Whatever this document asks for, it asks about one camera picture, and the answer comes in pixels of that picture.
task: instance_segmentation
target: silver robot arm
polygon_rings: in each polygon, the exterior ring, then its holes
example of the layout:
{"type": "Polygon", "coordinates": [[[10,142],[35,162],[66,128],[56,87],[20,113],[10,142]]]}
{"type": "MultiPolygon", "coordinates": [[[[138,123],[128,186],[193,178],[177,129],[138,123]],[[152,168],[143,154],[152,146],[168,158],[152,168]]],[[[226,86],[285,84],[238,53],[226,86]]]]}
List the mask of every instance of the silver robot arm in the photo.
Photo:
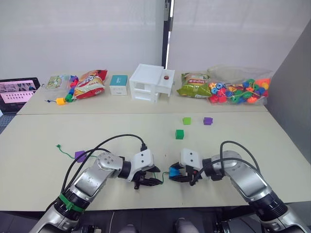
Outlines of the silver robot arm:
{"type": "Polygon", "coordinates": [[[128,162],[111,153],[100,154],[93,166],[87,168],[73,182],[69,189],[60,194],[55,203],[32,228],[30,233],[69,232],[77,224],[79,217],[104,187],[108,178],[123,178],[140,185],[154,186],[161,181],[145,178],[147,171],[159,172],[154,165],[150,150],[144,150],[128,162]]]}
{"type": "MultiPolygon", "coordinates": [[[[230,150],[224,151],[223,157],[241,159],[238,153],[230,150]]],[[[186,168],[191,174],[187,174],[187,176],[182,176],[180,173],[175,176],[169,174],[169,178],[178,182],[190,182],[194,175],[204,168],[201,178],[211,177],[213,181],[217,181],[221,179],[221,163],[209,164],[219,159],[219,155],[212,156],[210,159],[202,159],[197,152],[183,149],[181,151],[181,162],[172,165],[171,168],[186,168]]],[[[243,162],[230,160],[224,161],[224,172],[244,200],[259,216],[262,225],[268,232],[311,233],[297,214],[281,201],[256,170],[243,162]]]]}

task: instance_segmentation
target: green string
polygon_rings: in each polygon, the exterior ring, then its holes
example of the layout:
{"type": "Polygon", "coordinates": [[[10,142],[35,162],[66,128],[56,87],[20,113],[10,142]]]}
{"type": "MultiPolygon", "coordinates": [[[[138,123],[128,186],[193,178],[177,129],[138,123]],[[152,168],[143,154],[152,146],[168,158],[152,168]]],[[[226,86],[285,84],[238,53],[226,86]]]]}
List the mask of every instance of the green string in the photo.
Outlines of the green string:
{"type": "Polygon", "coordinates": [[[72,157],[70,154],[66,153],[66,152],[63,152],[61,148],[61,145],[57,144],[56,147],[60,150],[60,152],[62,152],[63,154],[66,154],[69,156],[69,158],[71,159],[75,159],[74,157],[72,157]]]}
{"type": "Polygon", "coordinates": [[[162,184],[164,183],[164,174],[169,174],[169,172],[168,171],[164,171],[162,173],[162,184]]]}
{"type": "Polygon", "coordinates": [[[162,184],[164,183],[164,174],[169,174],[169,172],[168,172],[168,171],[164,171],[164,172],[162,173],[162,184]]]}

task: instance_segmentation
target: plastic bag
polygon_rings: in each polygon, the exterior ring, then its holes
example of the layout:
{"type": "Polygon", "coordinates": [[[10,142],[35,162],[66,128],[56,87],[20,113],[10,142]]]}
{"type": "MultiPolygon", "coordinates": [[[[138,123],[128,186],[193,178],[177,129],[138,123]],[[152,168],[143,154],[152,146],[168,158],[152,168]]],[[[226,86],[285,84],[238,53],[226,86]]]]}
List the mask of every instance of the plastic bag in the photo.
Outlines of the plastic bag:
{"type": "Polygon", "coordinates": [[[209,76],[201,73],[181,74],[182,87],[177,90],[181,96],[206,98],[211,96],[207,81],[209,76]]]}
{"type": "Polygon", "coordinates": [[[72,99],[84,99],[104,92],[106,74],[107,70],[92,70],[82,75],[76,83],[71,84],[74,87],[72,99]]]}
{"type": "Polygon", "coordinates": [[[60,74],[52,76],[48,84],[44,84],[42,90],[47,100],[55,100],[56,98],[65,96],[68,93],[68,82],[74,77],[73,75],[60,74]]]}
{"type": "Polygon", "coordinates": [[[267,103],[271,70],[250,67],[215,66],[207,70],[211,103],[267,103]]]}

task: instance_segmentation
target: green snack bag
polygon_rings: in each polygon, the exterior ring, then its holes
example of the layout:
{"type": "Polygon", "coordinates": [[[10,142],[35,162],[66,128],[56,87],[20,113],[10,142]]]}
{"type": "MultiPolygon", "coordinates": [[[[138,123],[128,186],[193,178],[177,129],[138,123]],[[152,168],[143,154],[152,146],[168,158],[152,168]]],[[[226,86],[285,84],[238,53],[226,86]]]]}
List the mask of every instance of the green snack bag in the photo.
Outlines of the green snack bag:
{"type": "Polygon", "coordinates": [[[201,73],[184,73],[181,74],[182,87],[177,90],[181,96],[194,98],[206,98],[212,94],[208,87],[207,81],[209,76],[201,73]]]}

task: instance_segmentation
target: colorful toy pieces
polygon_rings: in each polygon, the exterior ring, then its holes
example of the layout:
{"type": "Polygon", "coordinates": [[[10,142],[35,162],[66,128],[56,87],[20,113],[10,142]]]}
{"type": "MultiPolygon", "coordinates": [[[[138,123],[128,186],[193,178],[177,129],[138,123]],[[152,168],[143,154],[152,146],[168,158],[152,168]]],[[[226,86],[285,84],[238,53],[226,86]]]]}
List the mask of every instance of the colorful toy pieces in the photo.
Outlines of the colorful toy pieces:
{"type": "Polygon", "coordinates": [[[242,84],[210,83],[211,103],[256,103],[261,97],[268,96],[270,79],[249,79],[242,84]]]}

